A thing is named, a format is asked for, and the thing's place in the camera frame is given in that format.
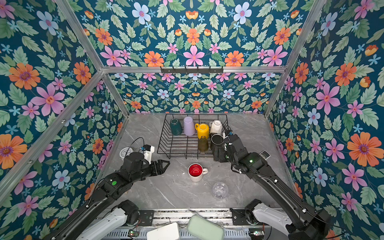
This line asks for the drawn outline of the black mug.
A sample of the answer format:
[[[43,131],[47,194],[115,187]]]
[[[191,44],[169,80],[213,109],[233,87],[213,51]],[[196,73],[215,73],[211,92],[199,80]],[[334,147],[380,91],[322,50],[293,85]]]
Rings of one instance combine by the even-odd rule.
[[[214,151],[216,148],[221,148],[224,143],[224,138],[220,134],[211,134],[211,150]]]

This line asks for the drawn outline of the olive green glass tumbler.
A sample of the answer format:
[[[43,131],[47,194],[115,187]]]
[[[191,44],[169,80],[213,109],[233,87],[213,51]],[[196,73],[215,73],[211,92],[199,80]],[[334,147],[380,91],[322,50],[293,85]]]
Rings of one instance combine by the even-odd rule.
[[[202,153],[206,152],[209,149],[208,140],[205,136],[202,136],[198,141],[198,150]]]

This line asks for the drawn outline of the white ceramic mug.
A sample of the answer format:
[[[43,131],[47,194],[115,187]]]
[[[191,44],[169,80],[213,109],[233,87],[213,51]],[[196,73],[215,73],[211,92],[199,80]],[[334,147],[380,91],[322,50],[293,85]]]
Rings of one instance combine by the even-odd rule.
[[[220,120],[214,120],[214,121],[210,122],[210,133],[211,134],[221,135],[222,130],[223,130],[223,124]]]

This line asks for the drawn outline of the white mug red inside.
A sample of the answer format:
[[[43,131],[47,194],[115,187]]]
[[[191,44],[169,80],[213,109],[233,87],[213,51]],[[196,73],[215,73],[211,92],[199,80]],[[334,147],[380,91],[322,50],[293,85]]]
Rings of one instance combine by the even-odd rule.
[[[208,173],[208,169],[203,168],[200,164],[191,164],[188,168],[188,174],[192,182],[199,182],[205,174]]]

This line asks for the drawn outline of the yellow mug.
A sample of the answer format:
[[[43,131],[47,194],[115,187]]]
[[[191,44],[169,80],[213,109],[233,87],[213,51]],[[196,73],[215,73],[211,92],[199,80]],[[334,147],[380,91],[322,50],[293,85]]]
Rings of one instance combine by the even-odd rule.
[[[209,126],[207,124],[205,124],[205,123],[195,124],[195,129],[197,131],[197,135],[198,135],[199,140],[202,138],[205,138],[205,139],[209,138],[210,130],[209,130]]]

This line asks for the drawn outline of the clear glass tumbler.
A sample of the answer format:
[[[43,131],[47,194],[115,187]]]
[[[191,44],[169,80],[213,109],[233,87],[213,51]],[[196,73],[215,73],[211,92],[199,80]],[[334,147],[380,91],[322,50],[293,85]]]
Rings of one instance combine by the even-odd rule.
[[[218,182],[212,187],[212,194],[217,199],[225,199],[229,193],[228,186],[225,183]]]

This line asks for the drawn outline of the dark green mug cream inside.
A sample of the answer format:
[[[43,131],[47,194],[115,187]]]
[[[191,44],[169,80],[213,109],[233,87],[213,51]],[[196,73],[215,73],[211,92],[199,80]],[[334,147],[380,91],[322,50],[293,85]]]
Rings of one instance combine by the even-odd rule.
[[[176,118],[170,120],[170,128],[174,136],[179,136],[183,133],[181,122]]]

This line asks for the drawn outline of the lilac plastic cup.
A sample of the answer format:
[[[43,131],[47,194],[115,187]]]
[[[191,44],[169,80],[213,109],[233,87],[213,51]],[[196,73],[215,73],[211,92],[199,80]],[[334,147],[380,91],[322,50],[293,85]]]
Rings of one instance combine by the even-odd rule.
[[[184,134],[191,137],[195,134],[195,123],[192,117],[185,117],[184,120]]]

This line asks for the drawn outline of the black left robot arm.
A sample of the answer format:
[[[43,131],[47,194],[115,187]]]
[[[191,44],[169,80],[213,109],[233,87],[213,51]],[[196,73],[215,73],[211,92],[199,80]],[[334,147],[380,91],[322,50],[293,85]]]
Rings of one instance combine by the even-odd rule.
[[[119,170],[98,183],[91,197],[44,239],[75,240],[105,209],[129,191],[135,182],[164,174],[170,164],[166,160],[148,162],[143,153],[131,153],[124,158]]]

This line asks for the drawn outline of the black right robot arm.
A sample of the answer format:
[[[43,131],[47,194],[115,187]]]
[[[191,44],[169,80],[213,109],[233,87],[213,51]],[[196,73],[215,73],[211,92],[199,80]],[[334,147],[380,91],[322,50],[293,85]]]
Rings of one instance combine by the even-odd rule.
[[[277,211],[255,199],[245,207],[249,223],[264,223],[285,234],[290,240],[323,240],[331,226],[331,216],[307,204],[274,172],[267,162],[270,154],[248,152],[237,135],[211,137],[214,159],[230,163],[231,170],[246,175],[261,186],[282,208]]]

